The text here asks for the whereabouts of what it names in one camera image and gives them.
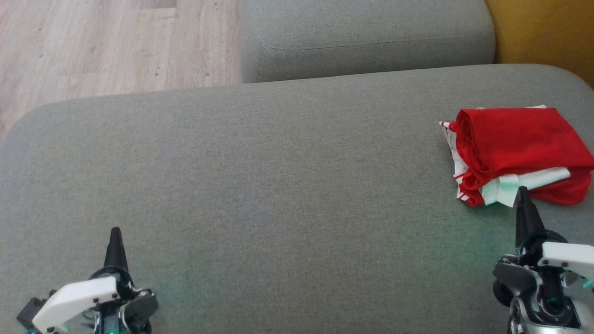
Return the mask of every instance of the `sofa seat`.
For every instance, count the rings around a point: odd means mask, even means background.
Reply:
[[[594,149],[594,91],[543,65],[42,106],[0,147],[0,323],[23,332],[29,298],[87,279],[119,226],[135,283],[157,293],[156,333],[504,332],[492,269],[515,211],[455,198],[438,122],[540,104]],[[536,205],[593,243],[594,194]]]

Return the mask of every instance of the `gray fabric upholstery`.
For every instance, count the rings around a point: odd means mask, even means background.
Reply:
[[[483,0],[243,0],[244,83],[488,64]]]
[[[0,148],[0,325],[18,333],[30,297],[98,269],[118,225],[136,284],[159,296],[156,333],[501,333],[491,270],[514,210],[454,198],[438,121],[541,103],[594,148],[594,92],[541,65],[41,107]],[[538,206],[593,243],[593,194]]]

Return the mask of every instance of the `robotic arm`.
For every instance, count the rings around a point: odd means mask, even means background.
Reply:
[[[32,298],[17,320],[30,333],[58,334],[64,323],[91,311],[94,334],[151,334],[149,318],[159,304],[151,289],[137,289],[119,228],[112,228],[103,268],[87,281],[50,292],[48,300]]]
[[[594,333],[590,310],[564,293],[579,276],[594,278],[594,247],[545,229],[526,187],[516,201],[516,253],[502,256],[493,271],[493,293],[510,308],[507,333]]]

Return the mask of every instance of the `yellow wall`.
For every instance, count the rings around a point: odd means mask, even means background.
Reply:
[[[499,63],[565,68],[594,88],[594,0],[486,0]]]

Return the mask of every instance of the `white fabric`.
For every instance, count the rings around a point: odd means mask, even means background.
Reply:
[[[546,106],[539,105],[530,108],[546,108]],[[468,171],[468,166],[458,154],[458,150],[456,149],[456,133],[450,130],[450,123],[440,122],[440,126],[442,127],[446,137],[445,139],[450,146],[451,157],[454,160],[454,179],[456,179],[458,184],[456,198],[466,201],[470,197],[460,190],[460,184],[462,183],[463,179],[462,175]],[[506,206],[513,207],[518,188],[522,185],[528,188],[528,190],[532,190],[542,187],[543,185],[551,184],[561,179],[568,178],[569,176],[569,170],[565,167],[548,168],[541,171],[520,175],[502,175],[485,184],[481,189],[479,189],[479,192],[485,201],[485,205],[500,202]]]
[[[499,202],[503,205],[513,207],[516,201],[518,188],[522,185],[532,190],[543,185],[557,182],[570,176],[569,170],[565,167],[554,167],[541,171],[525,174],[507,174],[490,180],[480,192],[485,205]]]

